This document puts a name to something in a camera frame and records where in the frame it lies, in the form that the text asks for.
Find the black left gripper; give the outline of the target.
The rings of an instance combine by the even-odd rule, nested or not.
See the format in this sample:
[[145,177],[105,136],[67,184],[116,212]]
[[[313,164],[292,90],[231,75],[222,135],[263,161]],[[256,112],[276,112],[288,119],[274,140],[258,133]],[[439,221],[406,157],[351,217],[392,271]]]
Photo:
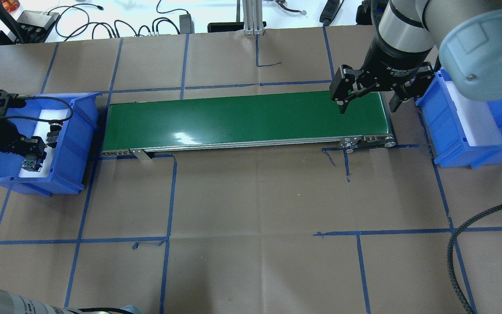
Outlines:
[[41,137],[27,137],[21,134],[11,121],[0,121],[0,152],[24,157],[24,171],[40,172],[46,159],[46,145],[56,148],[57,143],[58,131],[47,133],[45,144]]

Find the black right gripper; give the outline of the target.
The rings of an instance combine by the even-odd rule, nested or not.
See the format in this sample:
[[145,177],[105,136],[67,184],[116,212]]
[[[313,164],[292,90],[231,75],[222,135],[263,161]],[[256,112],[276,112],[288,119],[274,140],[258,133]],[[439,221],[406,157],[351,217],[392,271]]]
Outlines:
[[373,41],[368,48],[363,65],[354,69],[342,64],[338,67],[331,84],[330,97],[337,101],[341,115],[356,98],[371,92],[389,92],[389,109],[396,113],[402,103],[424,95],[435,77],[429,51],[404,52],[382,42]]

